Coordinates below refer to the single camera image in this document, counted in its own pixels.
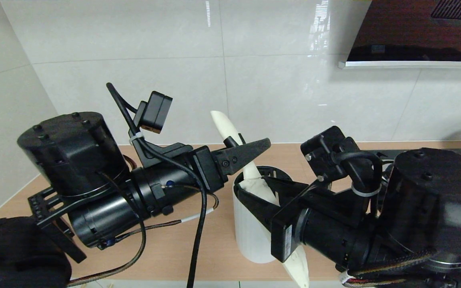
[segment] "white plastic piece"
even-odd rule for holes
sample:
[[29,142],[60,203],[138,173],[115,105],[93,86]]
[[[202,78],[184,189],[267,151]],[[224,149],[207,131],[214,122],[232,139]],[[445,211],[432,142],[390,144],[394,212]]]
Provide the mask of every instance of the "white plastic piece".
[[[232,137],[237,144],[242,145],[241,138],[239,137],[238,131],[229,120],[227,115],[221,113],[220,111],[211,111],[212,121],[216,125],[218,132],[222,136],[222,139],[227,139],[227,137]],[[254,162],[250,162],[245,167],[243,167],[243,178],[244,179],[257,179],[261,178],[261,173],[257,170]]]
[[[223,139],[231,136],[238,144],[242,144],[236,128],[224,113],[211,111],[211,116]],[[275,194],[271,191],[266,181],[261,178],[261,174],[254,162],[250,162],[243,168],[243,178],[244,180],[239,183],[241,188],[272,204],[279,204]],[[261,251],[263,253],[263,255],[261,255],[263,259],[272,258],[274,260],[274,257],[271,255],[271,234],[269,231],[260,224],[243,204],[241,204],[234,193],[233,199],[236,241],[238,242],[241,253],[247,257],[250,256],[250,252],[257,253]],[[293,279],[300,288],[309,288],[309,267],[307,265],[307,256],[302,246],[297,247],[295,251],[293,251],[283,263],[283,266],[287,274],[289,274],[291,279]]]
[[353,191],[353,193],[355,193],[356,195],[359,195],[360,197],[372,197],[372,196],[377,195],[378,193],[380,193],[381,189],[382,189],[382,185],[380,185],[378,187],[378,189],[376,189],[375,191],[373,191],[371,193],[363,193],[363,192],[360,192],[359,190],[355,189],[355,187],[353,187],[353,183],[351,184],[351,191]]
[[300,288],[309,288],[309,266],[303,246],[298,246],[284,262],[287,273]]
[[129,144],[133,144],[133,141],[135,139],[138,139],[138,138],[143,138],[143,134],[141,133],[141,131],[139,131],[138,133],[136,133],[133,137],[129,138]]
[[[209,213],[211,213],[212,211],[214,211],[214,209],[211,207],[209,209],[206,210],[205,212],[205,215],[208,215]],[[189,217],[186,217],[186,218],[183,218],[181,219],[181,223],[184,223],[184,222],[187,222],[187,221],[190,221],[190,220],[193,220],[193,219],[197,219],[200,217],[200,213],[199,214],[195,214],[195,215],[191,215]]]
[[[220,111],[211,111],[211,117],[222,136],[226,139],[231,136],[238,144],[243,144],[238,135],[238,131],[231,123],[229,118]],[[243,168],[243,177],[248,179],[260,178],[261,174],[256,165],[251,162]],[[246,259],[258,263],[269,263],[275,260],[271,255],[270,235],[254,215],[233,195],[234,204],[234,224],[236,229],[236,243]]]
[[350,279],[356,279],[356,278],[353,277],[353,276],[348,275],[348,270],[346,270],[346,271],[339,274],[339,282],[341,284],[346,283]]

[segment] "white cable tie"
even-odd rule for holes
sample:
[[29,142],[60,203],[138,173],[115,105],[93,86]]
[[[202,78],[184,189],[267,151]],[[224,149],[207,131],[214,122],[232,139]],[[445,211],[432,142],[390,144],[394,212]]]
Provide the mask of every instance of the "white cable tie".
[[[205,212],[205,215],[208,215],[212,211],[214,211],[214,209],[212,207],[207,209],[207,211]],[[187,222],[187,221],[190,221],[190,220],[193,220],[193,219],[197,219],[198,217],[200,217],[200,213],[196,214],[196,215],[191,215],[191,216],[186,217],[184,219],[181,219],[181,223],[184,223],[184,222]]]
[[378,189],[376,189],[375,191],[373,191],[371,193],[363,193],[363,192],[360,192],[359,190],[355,189],[355,187],[353,186],[353,183],[351,184],[351,191],[353,191],[353,193],[355,193],[356,195],[359,195],[361,197],[372,197],[372,196],[377,195],[378,193],[380,193],[381,189],[382,189],[382,185],[380,184]]
[[133,141],[138,139],[138,138],[143,138],[143,134],[141,133],[141,131],[139,131],[138,133],[136,133],[133,137],[129,138],[129,144],[133,144]]
[[353,277],[353,276],[348,275],[348,270],[346,270],[346,271],[339,274],[339,282],[341,284],[346,283],[350,279],[356,279],[356,278]]

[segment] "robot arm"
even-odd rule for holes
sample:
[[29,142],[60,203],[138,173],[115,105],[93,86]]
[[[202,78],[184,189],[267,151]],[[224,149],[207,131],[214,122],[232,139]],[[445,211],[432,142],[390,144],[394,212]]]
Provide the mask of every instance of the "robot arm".
[[[235,187],[242,204],[271,231],[274,257],[285,261],[304,244],[336,263],[345,286],[461,288],[461,155],[406,151],[382,179],[380,159],[360,151],[336,126],[301,150],[317,180],[264,177],[280,207]],[[329,189],[346,176],[351,188]]]
[[[145,227],[144,220],[168,215],[174,212],[175,204],[200,192],[202,208],[194,217],[199,218],[199,226],[188,278],[188,287],[192,287],[206,196],[214,196],[228,181],[227,175],[236,173],[271,146],[267,138],[216,151],[207,146],[193,149],[181,143],[164,148],[150,144],[139,128],[159,133],[172,98],[154,91],[148,102],[142,101],[135,109],[112,84],[107,87],[130,127],[130,142],[142,166],[137,167],[121,154],[99,113],[60,115],[25,131],[18,145],[51,186],[28,198],[31,217],[0,219],[0,288],[45,287],[37,277],[30,277],[35,271],[32,266],[48,266],[33,261],[43,255],[59,257],[61,262],[52,272],[57,277],[48,277],[50,286],[74,286],[118,273],[143,252],[145,231],[153,228]],[[128,110],[135,113],[134,118]],[[68,216],[72,228],[62,216]],[[103,250],[130,235],[123,233],[136,224],[140,225],[142,245],[128,264],[69,281],[71,268],[63,253],[78,263],[86,258],[73,237],[79,237],[85,246]],[[27,237],[13,241],[16,231],[24,231],[19,235]],[[18,248],[24,252],[15,256]],[[23,282],[22,274],[16,271],[28,271],[30,274],[24,278],[29,280]]]

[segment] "cable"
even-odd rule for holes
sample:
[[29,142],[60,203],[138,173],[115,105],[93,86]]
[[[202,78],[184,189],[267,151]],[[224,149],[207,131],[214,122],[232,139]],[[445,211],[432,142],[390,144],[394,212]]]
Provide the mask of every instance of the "cable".
[[113,186],[113,188],[115,188],[115,190],[117,190],[117,192],[119,192],[119,194],[124,199],[126,199],[127,203],[131,207],[131,209],[133,209],[133,212],[135,213],[135,216],[140,219],[140,221],[139,221],[139,224],[140,224],[140,227],[141,227],[141,244],[140,244],[140,248],[136,252],[136,255],[133,257],[133,259],[131,259],[126,264],[124,264],[122,266],[119,266],[117,268],[113,268],[111,270],[107,270],[107,271],[104,271],[104,272],[95,273],[95,274],[88,275],[88,276],[85,276],[85,277],[77,278],[75,280],[71,280],[67,284],[67,287],[82,285],[82,284],[85,284],[85,283],[89,283],[89,282],[92,282],[92,281],[97,281],[99,279],[103,279],[105,277],[120,273],[120,272],[128,269],[129,267],[133,266],[136,263],[136,261],[138,261],[138,259],[141,257],[141,254],[143,253],[143,250],[145,250],[145,244],[146,244],[146,239],[147,239],[146,232],[145,232],[146,229],[145,229],[145,225],[143,224],[143,221],[142,221],[141,217],[139,216],[140,213],[139,213],[139,210],[138,210],[137,206],[133,203],[132,199],[130,199],[130,197],[128,197],[128,195],[126,195],[126,193],[124,191],[122,191],[122,189],[120,189],[120,187],[117,185],[117,183],[115,183],[113,181],[113,179],[111,179],[105,173],[100,173],[100,174],[104,178],[108,179],[108,181]]
[[134,108],[131,104],[129,104],[124,98],[122,98],[122,96],[120,96],[119,94],[119,100],[122,101],[122,103],[124,104],[124,106],[129,109],[129,111],[133,112],[136,114],[136,112],[138,111],[138,109]]
[[[108,88],[108,91],[112,95],[113,100],[115,100],[115,103],[120,109],[120,112],[122,113],[122,116],[126,120],[130,131],[133,133],[133,135],[136,135],[137,133],[139,133],[140,130],[136,127],[136,125],[133,122],[133,119],[131,118],[128,111],[126,110],[126,106],[123,103],[122,96],[120,96],[120,94],[117,92],[113,84],[108,82],[106,83],[106,87]],[[150,153],[152,156],[156,157],[157,159],[163,160],[164,162],[172,164],[176,166],[177,168],[185,171],[188,175],[194,178],[194,180],[197,182],[197,185],[200,187],[200,194],[202,196],[202,207],[200,209],[199,223],[197,226],[197,232],[195,234],[195,239],[193,242],[192,259],[190,261],[190,273],[188,274],[188,281],[186,284],[187,288],[192,288],[194,284],[195,272],[197,268],[197,258],[198,258],[198,250],[200,246],[200,238],[202,237],[202,230],[204,228],[204,221],[205,221],[205,214],[206,214],[207,192],[205,191],[205,186],[202,180],[200,180],[200,177],[196,173],[194,173],[190,168],[172,160],[170,157],[166,157],[165,155],[162,155],[161,153],[156,152],[152,147],[148,145],[145,139],[138,138],[137,141],[143,147],[143,149],[147,150],[147,152]]]
[[124,159],[131,165],[131,170],[135,170],[138,166],[136,165],[136,162],[134,162],[133,159],[131,159],[129,156],[122,155],[124,156]]
[[437,250],[429,248],[421,252],[413,253],[404,257],[393,260],[381,261],[368,264],[359,270],[346,270],[339,275],[339,279],[345,287],[373,287],[380,285],[388,285],[394,283],[402,283],[410,280],[415,280],[415,276],[408,275],[394,275],[394,276],[380,276],[372,279],[357,278],[360,275],[371,273],[384,273],[394,272],[397,270],[404,270],[405,268],[419,265],[428,261],[437,253]]
[[402,270],[408,268],[410,266],[415,266],[421,264],[423,262],[428,261],[432,258],[437,251],[433,248],[423,250],[421,252],[412,253],[410,255],[400,257],[393,260],[382,261],[382,262],[374,262],[364,267],[360,268],[359,270],[352,270],[349,271],[348,274],[354,277],[370,274],[370,273],[378,273],[378,272],[392,272],[396,270]]
[[342,161],[351,160],[351,159],[368,159],[373,163],[373,179],[375,180],[375,185],[378,186],[377,190],[373,190],[373,193],[378,193],[382,187],[382,160],[371,152],[368,151],[356,151],[356,152],[342,152],[342,153],[332,153],[331,160],[335,164],[340,164]]
[[[196,188],[196,187],[187,186],[187,185],[186,186],[166,186],[166,188],[170,188],[170,187]],[[216,195],[214,195],[213,193],[208,193],[207,195],[210,195],[210,196],[212,196],[214,198],[214,205],[212,206],[211,209],[207,210],[206,215],[211,213],[212,211],[216,210],[216,208],[218,208],[218,205],[220,204],[220,199],[218,199],[218,197]],[[183,218],[183,219],[178,219],[178,220],[174,220],[174,221],[170,221],[170,222],[165,222],[165,223],[161,223],[161,224],[146,226],[145,230],[151,230],[151,229],[167,227],[167,226],[174,226],[174,225],[177,225],[177,224],[181,224],[181,223],[196,219],[198,217],[200,217],[200,214],[192,215],[190,217],[186,217],[186,218]],[[123,239],[126,239],[127,237],[130,237],[131,235],[134,235],[134,234],[137,234],[137,233],[140,233],[140,232],[141,232],[141,228],[135,229],[133,231],[130,231],[130,232],[122,234],[122,235],[119,235],[119,236],[115,237],[115,243],[119,243]]]
[[395,283],[403,283],[408,281],[407,278],[391,278],[391,279],[350,279],[343,283],[344,287],[374,287],[381,285],[390,285]]

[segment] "wooden table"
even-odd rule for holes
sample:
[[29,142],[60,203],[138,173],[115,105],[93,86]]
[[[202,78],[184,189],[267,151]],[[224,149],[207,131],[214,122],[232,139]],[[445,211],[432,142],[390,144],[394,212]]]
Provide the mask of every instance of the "wooden table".
[[[211,150],[222,146],[209,145]],[[417,149],[461,148],[461,142],[366,142],[359,144],[361,149]],[[121,151],[139,163],[131,146],[121,146]],[[287,172],[294,181],[310,183],[315,180],[311,168],[300,153],[300,144],[274,144],[257,160],[258,165],[275,166]],[[254,264],[241,255],[235,241],[232,182],[216,192],[220,198],[220,206],[206,217],[197,266],[197,280],[246,281],[246,280],[289,280],[289,275],[277,262]],[[348,179],[333,184],[333,191],[349,188]],[[0,209],[1,217],[31,215],[27,197],[47,188],[49,185],[39,176],[9,200]],[[159,216],[146,221],[146,225],[157,224],[200,211],[200,196],[194,195],[174,207],[174,213]],[[113,279],[136,280],[186,280],[190,266],[193,239],[197,221],[189,221],[177,226],[159,228],[147,232],[145,251],[139,261],[128,270],[112,276]],[[110,247],[104,251],[97,248],[86,248],[75,239],[87,255],[81,264],[72,261],[73,277],[101,272],[115,268],[129,261],[140,246],[140,234]],[[338,272],[334,264],[311,248],[306,248],[311,280],[335,280]]]

